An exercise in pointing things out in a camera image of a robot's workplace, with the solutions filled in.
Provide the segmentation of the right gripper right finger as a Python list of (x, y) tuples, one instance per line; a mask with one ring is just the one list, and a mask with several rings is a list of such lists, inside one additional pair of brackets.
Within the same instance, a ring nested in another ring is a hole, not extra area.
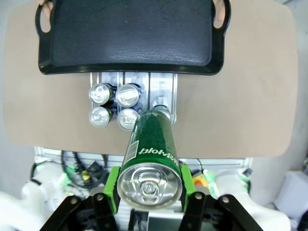
[(181, 165), (183, 218), (180, 231), (200, 231), (209, 224), (208, 231), (261, 231), (262, 228), (232, 195), (218, 199), (197, 191), (188, 165)]

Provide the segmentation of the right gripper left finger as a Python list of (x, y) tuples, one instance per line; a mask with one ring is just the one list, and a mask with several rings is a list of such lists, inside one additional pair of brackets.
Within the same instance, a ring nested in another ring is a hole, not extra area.
[(102, 192), (81, 200), (68, 196), (44, 224), (46, 231), (117, 231), (114, 215), (118, 212), (120, 197), (117, 179), (120, 167), (112, 167)]

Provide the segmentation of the person's left hand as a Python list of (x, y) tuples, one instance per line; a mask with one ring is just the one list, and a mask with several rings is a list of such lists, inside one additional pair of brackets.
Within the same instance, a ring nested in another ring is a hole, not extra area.
[(218, 22), (223, 22), (225, 18), (225, 4), (224, 0), (213, 0), (215, 10), (216, 10), (216, 20)]

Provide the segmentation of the person's right hand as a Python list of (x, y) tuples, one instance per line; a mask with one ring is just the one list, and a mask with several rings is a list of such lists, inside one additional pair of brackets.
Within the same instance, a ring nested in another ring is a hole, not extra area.
[(42, 6), (42, 10), (44, 14), (49, 18), (51, 11), (53, 9), (54, 3), (51, 0), (38, 0), (40, 6)]

